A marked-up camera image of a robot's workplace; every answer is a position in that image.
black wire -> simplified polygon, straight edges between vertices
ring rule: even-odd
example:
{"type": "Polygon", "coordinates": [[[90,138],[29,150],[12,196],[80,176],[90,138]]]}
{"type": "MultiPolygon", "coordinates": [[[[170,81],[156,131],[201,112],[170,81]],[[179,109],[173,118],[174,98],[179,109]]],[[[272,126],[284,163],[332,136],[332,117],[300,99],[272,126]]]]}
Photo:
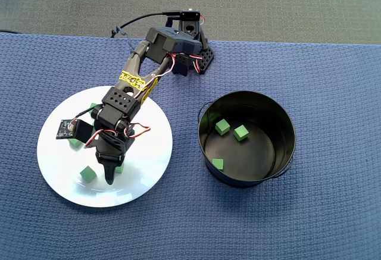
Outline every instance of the black wire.
{"type": "Polygon", "coordinates": [[[140,17],[138,17],[138,18],[135,18],[135,19],[133,19],[133,20],[131,20],[131,21],[128,21],[127,23],[124,23],[122,26],[117,27],[117,30],[116,30],[116,31],[113,30],[113,31],[112,31],[112,34],[111,34],[111,38],[115,37],[115,35],[118,33],[118,28],[119,28],[119,29],[122,29],[122,28],[126,27],[127,25],[129,25],[129,24],[131,24],[131,23],[134,23],[135,21],[138,21],[138,20],[140,20],[140,19],[143,19],[143,18],[146,18],[146,17],[150,17],[150,16],[156,16],[156,15],[167,15],[167,13],[166,13],[166,12],[158,12],[158,13],[145,14],[145,15],[142,15],[142,16],[140,16],[140,17]]]}
{"type": "Polygon", "coordinates": [[[11,31],[11,30],[4,30],[4,29],[0,29],[0,32],[11,33],[11,34],[21,34],[20,32],[15,32],[15,31],[11,31]]]}
{"type": "Polygon", "coordinates": [[[150,14],[142,15],[142,16],[140,16],[140,17],[138,17],[138,18],[135,18],[135,19],[133,19],[133,20],[131,20],[131,21],[128,21],[127,23],[124,23],[122,26],[120,26],[120,28],[124,28],[124,27],[126,27],[127,25],[129,25],[129,24],[131,24],[131,23],[133,23],[133,22],[135,22],[135,21],[138,21],[138,20],[140,20],[140,19],[143,19],[143,18],[146,18],[146,17],[150,17],[150,16],[156,16],[156,15],[165,15],[165,12],[150,13],[150,14]]]}
{"type": "Polygon", "coordinates": [[[78,114],[75,116],[75,118],[78,118],[78,117],[82,116],[83,114],[89,112],[90,110],[93,110],[95,107],[96,107],[96,105],[94,105],[94,106],[92,106],[92,107],[90,107],[90,108],[88,108],[88,109],[86,109],[86,110],[84,110],[84,111],[78,113],[78,114]]]}

circuit board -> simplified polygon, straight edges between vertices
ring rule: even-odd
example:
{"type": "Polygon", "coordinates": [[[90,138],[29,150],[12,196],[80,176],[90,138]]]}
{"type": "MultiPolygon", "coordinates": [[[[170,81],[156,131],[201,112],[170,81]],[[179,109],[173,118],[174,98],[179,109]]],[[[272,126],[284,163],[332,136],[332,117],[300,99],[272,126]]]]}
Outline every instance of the circuit board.
{"type": "MultiPolygon", "coordinates": [[[[56,139],[69,139],[73,137],[75,130],[70,131],[68,128],[71,121],[72,119],[61,120],[56,139]]],[[[73,128],[75,129],[77,126],[77,120],[73,122],[73,126],[73,128]]]]}

bucket rim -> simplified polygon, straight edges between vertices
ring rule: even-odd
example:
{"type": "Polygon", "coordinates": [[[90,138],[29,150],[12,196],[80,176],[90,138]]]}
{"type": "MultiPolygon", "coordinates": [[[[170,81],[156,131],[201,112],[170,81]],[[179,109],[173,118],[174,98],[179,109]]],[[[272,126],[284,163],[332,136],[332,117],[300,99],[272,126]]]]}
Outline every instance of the bucket rim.
{"type": "MultiPolygon", "coordinates": [[[[293,146],[293,148],[292,148],[292,153],[291,153],[291,155],[290,155],[290,158],[287,160],[287,163],[286,163],[285,166],[282,168],[282,170],[279,171],[279,172],[277,172],[277,173],[281,173],[281,172],[283,171],[283,169],[286,168],[287,165],[291,162],[291,160],[292,160],[292,158],[293,158],[293,155],[294,155],[294,153],[295,153],[295,149],[296,149],[296,130],[295,130],[295,126],[294,126],[294,124],[293,124],[293,122],[292,122],[292,119],[291,119],[290,115],[287,113],[287,111],[286,111],[286,110],[285,110],[285,109],[284,109],[278,102],[276,102],[273,98],[271,98],[271,97],[269,97],[269,96],[267,96],[267,95],[265,95],[265,94],[263,94],[263,93],[260,93],[260,92],[254,92],[253,90],[236,90],[236,91],[234,91],[234,92],[229,92],[229,93],[227,93],[227,94],[225,94],[225,95],[223,95],[223,96],[217,98],[216,100],[210,102],[210,105],[207,107],[207,109],[204,111],[204,113],[202,113],[202,116],[200,117],[199,122],[198,122],[197,138],[198,138],[198,144],[199,144],[199,146],[200,146],[200,148],[201,148],[201,151],[202,151],[202,154],[203,154],[203,156],[204,156],[204,158],[205,158],[204,162],[207,162],[207,161],[210,162],[210,161],[209,161],[207,155],[205,154],[204,148],[202,147],[202,145],[201,145],[201,141],[200,141],[200,123],[201,123],[201,120],[202,120],[202,118],[204,117],[204,115],[205,115],[206,111],[208,110],[208,108],[211,107],[215,102],[217,102],[219,99],[221,99],[221,98],[223,98],[223,97],[225,97],[225,96],[231,95],[231,94],[233,94],[233,93],[238,93],[238,92],[256,93],[256,94],[258,94],[258,95],[262,95],[262,96],[264,96],[265,98],[269,98],[270,100],[272,100],[273,102],[275,102],[275,103],[276,103],[276,104],[277,104],[277,105],[278,105],[278,106],[285,112],[285,114],[287,115],[289,121],[291,122],[292,130],[293,130],[293,135],[295,136],[295,142],[294,142],[294,146],[293,146]]],[[[248,180],[240,180],[240,179],[238,179],[238,178],[233,178],[233,177],[231,177],[231,176],[228,176],[227,174],[225,174],[225,173],[222,172],[222,171],[219,171],[219,172],[222,173],[223,175],[225,175],[226,177],[228,177],[228,178],[234,180],[234,181],[238,181],[238,182],[241,181],[241,182],[243,182],[243,183],[262,183],[263,181],[269,180],[269,179],[271,179],[271,178],[275,178],[275,176],[270,176],[270,177],[267,177],[267,178],[262,178],[262,179],[260,179],[260,180],[251,180],[251,181],[248,181],[248,180]]]]}

red wire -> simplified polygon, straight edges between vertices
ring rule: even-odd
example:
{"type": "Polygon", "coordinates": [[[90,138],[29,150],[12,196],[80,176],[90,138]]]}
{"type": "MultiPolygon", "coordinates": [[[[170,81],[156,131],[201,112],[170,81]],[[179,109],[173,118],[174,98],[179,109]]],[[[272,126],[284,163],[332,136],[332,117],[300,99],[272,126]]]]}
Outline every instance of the red wire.
{"type": "Polygon", "coordinates": [[[118,133],[115,130],[112,130],[112,129],[106,129],[106,130],[100,129],[97,132],[95,132],[94,135],[91,136],[91,138],[86,142],[85,148],[87,148],[90,145],[90,143],[94,140],[94,138],[96,138],[96,136],[98,134],[100,134],[100,132],[102,132],[102,131],[104,131],[104,132],[113,132],[115,134],[115,136],[118,136],[118,133]]]}
{"type": "Polygon", "coordinates": [[[132,136],[128,136],[128,135],[127,135],[127,128],[125,128],[125,129],[124,129],[124,135],[125,135],[126,137],[128,137],[128,138],[136,138],[136,137],[139,137],[140,135],[142,135],[142,134],[144,134],[144,133],[146,133],[146,132],[149,132],[149,131],[151,130],[150,126],[144,126],[144,125],[141,125],[140,123],[130,123],[130,124],[133,124],[133,125],[138,124],[138,125],[142,126],[143,128],[145,128],[146,130],[144,130],[143,132],[140,132],[140,133],[138,133],[138,134],[135,134],[135,135],[132,135],[132,136]]]}

black servo bracket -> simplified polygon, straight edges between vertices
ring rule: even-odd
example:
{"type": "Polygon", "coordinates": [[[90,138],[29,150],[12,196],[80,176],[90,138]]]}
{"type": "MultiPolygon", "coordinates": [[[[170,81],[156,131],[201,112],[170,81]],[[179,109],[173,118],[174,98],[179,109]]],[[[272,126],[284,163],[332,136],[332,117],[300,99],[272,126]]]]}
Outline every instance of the black servo bracket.
{"type": "MultiPolygon", "coordinates": [[[[202,49],[197,55],[202,56],[202,59],[199,59],[198,61],[200,74],[205,74],[214,59],[214,51],[210,48],[208,39],[205,38],[204,31],[200,25],[200,16],[200,12],[196,10],[180,11],[179,15],[169,16],[165,26],[171,27],[173,20],[178,20],[180,32],[185,32],[192,36],[194,40],[201,42],[202,49]]],[[[194,58],[178,55],[172,72],[174,74],[187,76],[188,71],[194,68],[194,61],[194,58]]]]}

